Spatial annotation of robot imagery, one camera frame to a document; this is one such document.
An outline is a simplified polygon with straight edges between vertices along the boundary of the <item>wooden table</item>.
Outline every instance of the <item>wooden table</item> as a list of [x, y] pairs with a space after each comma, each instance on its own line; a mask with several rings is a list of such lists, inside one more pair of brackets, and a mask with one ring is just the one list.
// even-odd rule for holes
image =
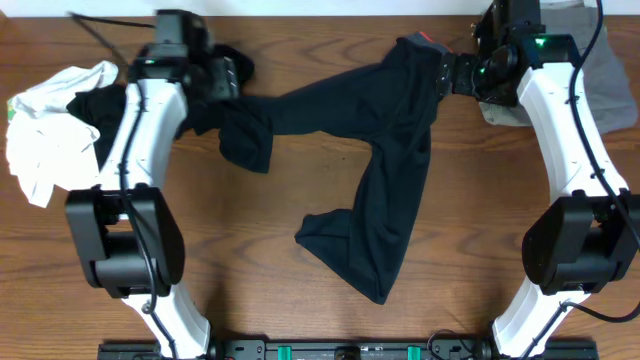
[[[250, 55], [247, 92], [279, 95], [379, 61], [394, 39], [423, 30], [470, 51], [474, 17], [219, 18], [221, 42]], [[640, 18], [607, 19], [631, 79], [640, 77]], [[95, 25], [132, 57], [147, 29]], [[68, 19], [0, 20], [0, 99], [68, 66], [110, 54]], [[632, 84], [640, 100], [640, 84]], [[0, 130], [6, 131], [5, 111]], [[350, 208], [369, 161], [356, 140], [316, 133], [274, 141], [271, 172], [225, 161], [215, 131], [189, 134], [171, 152], [165, 197], [187, 246], [185, 280], [214, 332], [272, 339], [426, 338], [440, 328], [485, 331], [524, 277], [520, 244], [548, 206], [547, 177], [532, 129], [488, 125], [471, 98], [450, 96], [433, 126], [422, 207], [400, 276], [384, 306], [371, 303], [293, 235], [307, 213]], [[640, 129], [605, 136], [618, 170], [640, 189]], [[0, 151], [4, 153], [2, 142]], [[105, 339], [150, 339], [141, 319], [82, 275], [57, 189], [30, 206], [0, 166], [0, 355], [91, 359]], [[622, 315], [640, 299], [640, 264], [587, 305]], [[640, 320], [609, 325], [577, 312], [556, 335], [593, 336], [603, 359], [636, 359]]]

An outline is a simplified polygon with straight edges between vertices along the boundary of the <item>wood grain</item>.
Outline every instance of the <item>wood grain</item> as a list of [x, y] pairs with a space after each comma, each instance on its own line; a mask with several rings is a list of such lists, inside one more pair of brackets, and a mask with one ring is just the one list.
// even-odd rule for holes
[[[472, 50], [474, 17], [216, 18], [216, 38], [256, 62], [248, 93], [280, 95], [375, 63], [398, 36], [422, 30], [456, 51]], [[631, 79], [640, 76], [640, 18], [607, 19]], [[152, 33], [95, 26], [128, 57]], [[11, 19], [0, 33], [0, 99], [71, 65], [109, 53], [66, 19]], [[640, 84], [632, 82], [640, 99]], [[2, 111], [0, 131], [6, 131]], [[296, 245], [306, 213], [349, 208], [368, 145], [316, 133], [274, 141], [271, 172], [226, 162], [217, 134], [188, 134], [171, 153], [166, 199], [183, 231], [185, 280], [217, 334], [272, 339], [426, 338], [435, 330], [481, 332], [515, 294], [520, 242], [548, 203], [531, 129], [485, 123], [474, 100], [445, 99], [410, 250], [387, 304], [361, 296]], [[605, 136], [619, 171], [640, 188], [640, 130]], [[0, 152], [5, 152], [5, 144]], [[0, 349], [3, 359], [88, 359], [105, 339], [149, 339], [142, 321], [81, 273], [57, 189], [47, 209], [27, 204], [0, 166]], [[587, 304], [623, 314], [640, 298], [637, 261], [624, 281]], [[557, 335], [593, 336], [603, 359], [636, 359], [640, 321], [609, 325], [573, 313]]]

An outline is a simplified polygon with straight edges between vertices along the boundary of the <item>gray fabric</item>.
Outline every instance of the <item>gray fabric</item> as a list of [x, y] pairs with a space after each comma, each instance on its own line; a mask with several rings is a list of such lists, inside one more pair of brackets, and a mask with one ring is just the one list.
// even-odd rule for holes
[[[542, 10], [542, 22], [549, 34], [571, 34], [580, 50], [589, 44], [598, 16], [594, 8]], [[632, 127], [638, 118], [638, 107], [629, 90], [624, 67], [607, 41], [606, 29], [583, 66], [585, 92], [593, 118], [601, 134]], [[480, 103], [485, 120], [493, 125], [531, 126], [524, 108], [506, 108]]]

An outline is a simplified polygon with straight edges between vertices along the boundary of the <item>white towel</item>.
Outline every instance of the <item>white towel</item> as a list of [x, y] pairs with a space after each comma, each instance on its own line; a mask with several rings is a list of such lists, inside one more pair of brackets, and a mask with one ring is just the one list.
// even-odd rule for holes
[[76, 92], [112, 84], [116, 65], [70, 67], [8, 102], [7, 160], [29, 203], [46, 207], [53, 185], [86, 189], [99, 174], [93, 142], [100, 132], [67, 112]]

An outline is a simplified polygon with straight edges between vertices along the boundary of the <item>wooden plank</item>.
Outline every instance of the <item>wooden plank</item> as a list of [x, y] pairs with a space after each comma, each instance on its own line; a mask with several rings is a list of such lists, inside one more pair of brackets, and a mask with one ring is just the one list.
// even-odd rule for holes
[[[217, 18], [209, 26], [219, 41], [256, 61], [248, 93], [280, 95], [375, 63], [396, 37], [416, 30], [456, 51], [471, 51], [474, 20]], [[607, 23], [629, 78], [639, 78], [640, 19]], [[152, 38], [146, 29], [93, 26], [129, 57]], [[0, 36], [0, 99], [68, 66], [92, 66], [110, 56], [68, 19], [12, 19]], [[631, 86], [640, 99], [640, 84]], [[178, 141], [165, 196], [187, 245], [185, 280], [214, 332], [415, 339], [440, 328], [485, 331], [524, 277], [522, 235], [548, 202], [544, 164], [531, 129], [490, 126], [468, 98], [441, 103], [432, 137], [410, 251], [384, 306], [372, 304], [293, 240], [304, 214], [351, 207], [368, 145], [321, 133], [277, 137], [271, 172], [260, 175], [226, 162], [215, 131]], [[639, 189], [640, 130], [605, 140], [619, 171]], [[0, 142], [0, 152], [5, 149]], [[56, 190], [47, 209], [29, 206], [5, 165], [0, 196], [3, 358], [87, 359], [105, 339], [151, 338], [133, 311], [84, 281], [64, 217], [64, 191]], [[636, 261], [623, 281], [587, 304], [626, 313], [640, 298], [639, 270]], [[640, 322], [611, 325], [572, 313], [556, 334], [593, 336], [603, 359], [635, 359], [640, 351]]]

